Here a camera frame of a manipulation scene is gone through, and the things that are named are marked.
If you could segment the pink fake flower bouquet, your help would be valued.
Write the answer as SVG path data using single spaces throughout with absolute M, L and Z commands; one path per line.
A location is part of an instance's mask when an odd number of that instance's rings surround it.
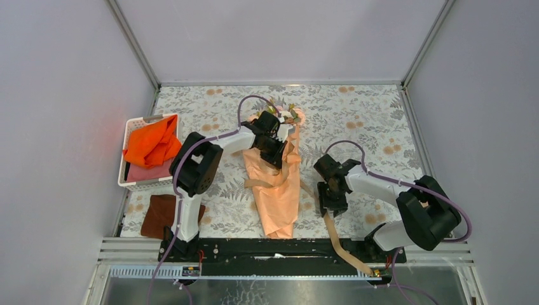
M 248 99 L 255 98 L 265 105 L 264 109 L 259 109 L 255 114 L 250 115 L 247 119 L 242 119 L 242 105 L 238 106 L 237 121 L 238 124 L 246 122 L 253 122 L 255 119 L 259 119 L 264 111 L 270 113 L 276 118 L 283 120 L 285 124 L 301 126 L 306 122 L 306 115 L 303 110 L 297 108 L 295 104 L 289 105 L 277 105 L 274 98 L 265 98 L 259 95 L 249 95 L 245 97 L 241 102 L 245 102 Z

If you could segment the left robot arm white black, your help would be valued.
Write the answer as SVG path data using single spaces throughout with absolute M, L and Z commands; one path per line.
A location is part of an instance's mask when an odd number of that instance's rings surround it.
M 182 261 L 195 257 L 202 195 L 212 185 L 223 155 L 256 148 L 262 160 L 281 169 L 292 128 L 284 118 L 263 111 L 258 118 L 243 121 L 222 135 L 190 133 L 170 167 L 176 204 L 173 223 L 164 231 L 167 250 Z

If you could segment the beige kraft wrapping paper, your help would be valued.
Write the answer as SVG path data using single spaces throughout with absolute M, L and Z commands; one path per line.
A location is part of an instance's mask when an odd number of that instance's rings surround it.
M 300 127 L 287 137 L 282 168 L 277 170 L 260 157 L 260 150 L 244 150 L 247 171 L 244 187 L 252 190 L 264 235 L 272 239 L 291 239 L 299 215 Z

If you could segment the tan satin ribbon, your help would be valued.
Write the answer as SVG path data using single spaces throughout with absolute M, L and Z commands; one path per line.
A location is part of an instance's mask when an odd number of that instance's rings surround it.
M 251 187 L 251 188 L 253 188 L 253 187 L 272 188 L 272 187 L 281 186 L 283 184 L 283 181 L 285 181 L 289 176 L 288 170 L 289 169 L 286 166 L 283 166 L 283 169 L 282 169 L 282 181 L 279 184 L 274 185 L 274 184 L 271 184 L 269 182 L 266 182 L 266 181 L 263 181 L 263 180 L 260 180 L 260 179 L 246 179 L 245 183 L 244 183 L 244 187 L 245 188 L 249 188 L 249 187 Z M 364 273 L 367 276 L 375 277 L 374 271 L 367 264 L 363 263 L 361 260 L 354 257 L 352 254 L 347 252 L 341 246 L 339 236 L 337 234 L 337 231 L 336 231 L 336 228 L 335 228 L 335 225 L 334 225 L 334 221 L 331 218 L 331 216 L 328 216 L 327 214 L 325 214 L 322 218 L 323 218 L 323 220 L 325 222 L 325 225 L 326 225 L 326 228 L 327 228 L 330 240 L 331 240 L 331 245 L 332 245 L 334 251 L 336 252 L 336 254 L 340 258 L 342 258 L 344 261 L 346 261 L 348 264 L 353 266 L 356 270 L 361 271 L 362 273 Z

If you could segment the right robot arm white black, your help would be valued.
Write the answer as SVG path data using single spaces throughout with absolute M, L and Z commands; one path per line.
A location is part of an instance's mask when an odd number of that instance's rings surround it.
M 344 163 L 323 155 L 314 169 L 322 181 L 317 184 L 320 213 L 334 216 L 348 209 L 347 196 L 367 194 L 395 206 L 400 214 L 397 222 L 378 225 L 366 237 L 364 252 L 368 259 L 382 261 L 392 250 L 416 245 L 431 251 L 437 247 L 461 221 L 461 214 L 447 202 L 439 183 L 424 175 L 414 182 L 397 181 L 363 169 L 354 159 Z

